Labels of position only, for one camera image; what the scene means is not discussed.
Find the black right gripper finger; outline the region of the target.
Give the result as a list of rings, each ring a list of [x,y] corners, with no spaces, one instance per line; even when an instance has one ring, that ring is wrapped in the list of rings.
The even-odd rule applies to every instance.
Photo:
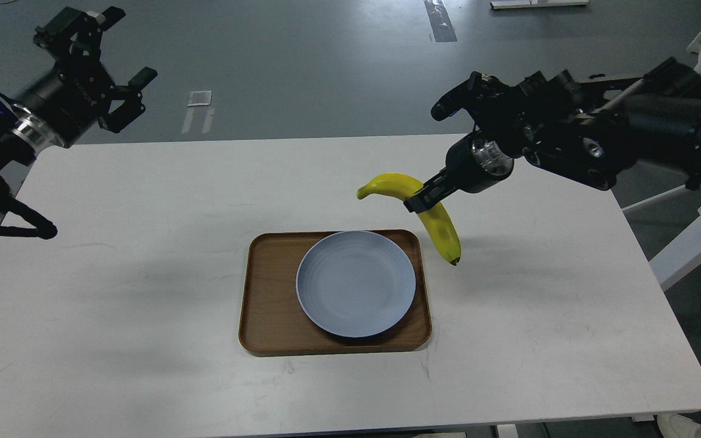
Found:
[[[409,212],[422,214],[437,207],[442,200],[457,190],[456,187],[449,186],[423,186],[412,196],[406,198],[403,205]]]
[[[440,169],[440,171],[437,172],[436,175],[434,175],[431,178],[429,178],[428,180],[426,180],[426,182],[423,182],[419,189],[421,189],[423,186],[444,186],[444,187],[449,186],[449,187],[453,187],[453,183],[452,183],[450,175],[448,174],[448,170],[447,169]]]

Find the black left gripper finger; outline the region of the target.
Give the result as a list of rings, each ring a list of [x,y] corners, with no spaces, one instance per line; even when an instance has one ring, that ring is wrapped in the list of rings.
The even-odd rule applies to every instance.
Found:
[[[143,67],[124,85],[111,84],[105,96],[101,97],[102,107],[97,121],[100,128],[112,133],[120,133],[137,117],[145,112],[142,92],[158,72],[150,67]]]
[[[33,43],[49,53],[58,66],[100,63],[103,34],[124,17],[125,11],[114,6],[97,14],[66,7],[46,25],[35,28]]]

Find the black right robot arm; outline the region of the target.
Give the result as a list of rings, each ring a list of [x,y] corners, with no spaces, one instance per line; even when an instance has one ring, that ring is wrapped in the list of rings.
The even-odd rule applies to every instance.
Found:
[[[637,162],[681,172],[689,190],[701,186],[701,73],[675,58],[642,77],[582,83],[568,71],[535,72],[515,85],[473,72],[431,116],[442,121],[459,111],[475,126],[450,147],[444,169],[404,200],[410,212],[494,186],[517,158],[603,191]]]

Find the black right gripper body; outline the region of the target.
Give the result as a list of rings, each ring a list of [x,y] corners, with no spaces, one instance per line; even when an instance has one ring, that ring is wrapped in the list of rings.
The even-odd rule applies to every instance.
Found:
[[[514,171],[514,158],[481,133],[468,133],[448,149],[445,182],[452,191],[482,192]]]

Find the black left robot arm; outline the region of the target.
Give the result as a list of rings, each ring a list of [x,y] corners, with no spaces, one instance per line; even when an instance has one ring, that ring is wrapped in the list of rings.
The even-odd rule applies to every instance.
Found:
[[[0,92],[0,236],[57,235],[50,219],[17,200],[19,186],[2,174],[8,165],[30,167],[47,147],[69,148],[92,125],[117,134],[144,114],[142,92],[158,72],[144,67],[117,84],[101,61],[103,34],[124,17],[114,6],[100,13],[66,7],[36,28],[34,44],[55,64],[17,97]]]

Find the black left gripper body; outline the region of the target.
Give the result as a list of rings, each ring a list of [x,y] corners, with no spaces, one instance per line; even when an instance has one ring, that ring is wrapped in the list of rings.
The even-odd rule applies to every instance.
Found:
[[[69,148],[92,125],[117,133],[109,115],[114,82],[98,60],[58,62],[16,95],[14,101],[45,122],[58,137],[54,143]]]

